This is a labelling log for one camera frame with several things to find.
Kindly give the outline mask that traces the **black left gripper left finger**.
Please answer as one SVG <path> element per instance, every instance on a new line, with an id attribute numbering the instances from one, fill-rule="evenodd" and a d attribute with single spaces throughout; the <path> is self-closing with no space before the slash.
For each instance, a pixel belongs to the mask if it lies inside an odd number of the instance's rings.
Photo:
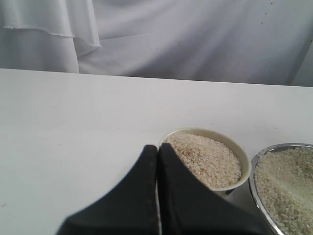
<path id="1" fill-rule="evenodd" d="M 106 195 L 67 217 L 59 235 L 157 235 L 158 150 L 144 146 L 127 175 Z"/>

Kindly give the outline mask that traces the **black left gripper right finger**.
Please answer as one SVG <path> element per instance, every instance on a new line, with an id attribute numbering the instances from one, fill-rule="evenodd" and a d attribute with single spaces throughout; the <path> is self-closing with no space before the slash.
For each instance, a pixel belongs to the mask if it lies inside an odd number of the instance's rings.
<path id="1" fill-rule="evenodd" d="M 157 190 L 164 235 L 267 235 L 261 219 L 201 183 L 168 143 L 157 156 Z"/>

